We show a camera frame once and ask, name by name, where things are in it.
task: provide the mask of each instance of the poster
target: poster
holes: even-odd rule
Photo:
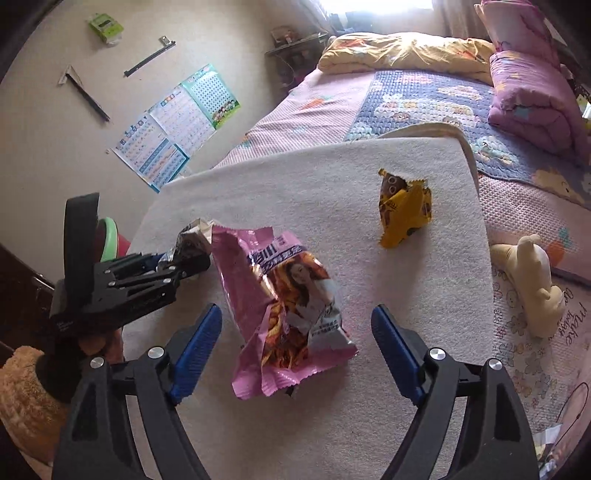
[[[215,133],[209,119],[180,85],[148,113],[189,158]]]
[[[159,192],[189,174],[185,163],[239,107],[217,70],[207,65],[144,112],[113,151]]]
[[[187,89],[216,130],[240,108],[238,100],[211,64],[191,75],[181,85]]]
[[[156,192],[189,161],[149,115],[131,125],[113,151]]]

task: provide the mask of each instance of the pink pillow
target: pink pillow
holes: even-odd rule
[[[528,0],[482,0],[474,5],[497,51],[513,50],[560,68],[544,14]]]

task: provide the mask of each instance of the robotic arm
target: robotic arm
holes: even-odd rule
[[[456,453],[446,480],[534,480],[534,443],[525,412],[505,368],[455,361],[397,325],[380,305],[372,332],[401,394],[417,413],[382,480],[428,480],[441,450],[456,397],[467,397]],[[222,315],[211,304],[196,324],[165,347],[137,360],[89,362],[72,399],[54,462],[53,480],[146,480],[127,413],[138,397],[150,448],[164,480],[210,477],[187,438],[175,406],[195,388],[219,336]]]

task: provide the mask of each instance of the blue quilted blanket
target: blue quilted blanket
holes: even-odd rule
[[[409,125],[447,122],[463,130],[478,170],[547,190],[591,210],[591,168],[582,169],[487,122],[494,89],[474,80],[415,70],[381,70],[345,137],[362,140]]]

